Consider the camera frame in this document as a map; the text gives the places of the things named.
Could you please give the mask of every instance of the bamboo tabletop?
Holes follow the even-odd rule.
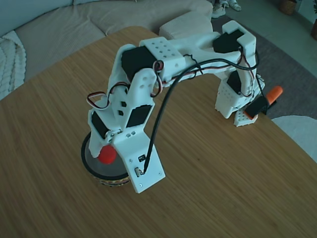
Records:
[[[239,128],[224,119],[213,75],[180,83],[170,98],[156,138],[165,179],[136,194],[85,170],[87,94],[106,91],[120,46],[152,37],[121,30],[0,101],[1,237],[315,238],[317,165],[264,115]]]

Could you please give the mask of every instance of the white sneaker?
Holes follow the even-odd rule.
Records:
[[[226,10],[224,9],[224,7],[219,3],[215,4],[213,6],[213,12],[211,17],[216,19],[224,15],[226,15]]]
[[[241,11],[241,6],[237,3],[237,0],[229,0],[229,6],[236,11]]]
[[[224,7],[224,8],[228,8],[229,7],[229,3],[227,2],[227,0],[221,0],[220,4]]]

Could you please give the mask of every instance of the white 3d-printed robot arm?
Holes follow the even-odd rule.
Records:
[[[98,108],[91,109],[88,114],[92,133],[89,150],[96,158],[104,146],[111,144],[123,159],[136,192],[144,191],[165,177],[155,146],[147,172],[142,174],[150,142],[144,133],[144,127],[155,106],[151,93],[157,79],[160,78],[163,87],[168,87],[176,76],[188,67],[210,59],[225,59],[249,68],[256,64],[256,39],[251,33],[235,21],[223,25],[223,32],[240,32],[241,36],[236,37],[240,45],[239,50],[215,52],[212,43],[220,37],[216,32],[171,41],[157,37],[141,41],[139,47],[125,45],[119,49],[109,79],[107,96],[96,102]],[[149,58],[142,61],[143,55]],[[162,69],[156,71],[154,66],[152,67],[151,59],[163,63]],[[234,71],[237,71],[240,78],[240,92],[236,92],[233,86],[228,84],[228,78]],[[225,118],[241,110],[260,94],[259,86],[255,83],[256,68],[252,72],[245,71],[223,61],[211,62],[200,69],[197,68],[180,81],[202,73],[213,73],[220,77],[215,108]],[[257,119],[255,117],[249,120],[240,113],[238,115],[235,125],[253,123]]]

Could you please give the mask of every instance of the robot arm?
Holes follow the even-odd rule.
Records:
[[[155,106],[155,85],[159,93],[175,80],[215,74],[221,79],[215,108],[226,119],[260,94],[259,85],[264,87],[262,81],[255,83],[256,67],[246,70],[256,65],[255,37],[235,21],[223,25],[223,32],[170,41],[158,37],[141,41],[139,47],[121,47],[107,94],[95,104],[89,101],[94,107],[88,114],[91,154],[97,158],[104,146],[112,145],[123,159],[137,193],[165,177],[154,145],[146,161],[150,139],[144,127]],[[235,124],[254,123],[256,119],[236,116]],[[142,171],[145,162],[146,173]]]

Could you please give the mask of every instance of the hole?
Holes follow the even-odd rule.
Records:
[[[141,156],[139,156],[138,159],[139,159],[139,162],[145,161],[146,156],[145,155],[141,155]]]

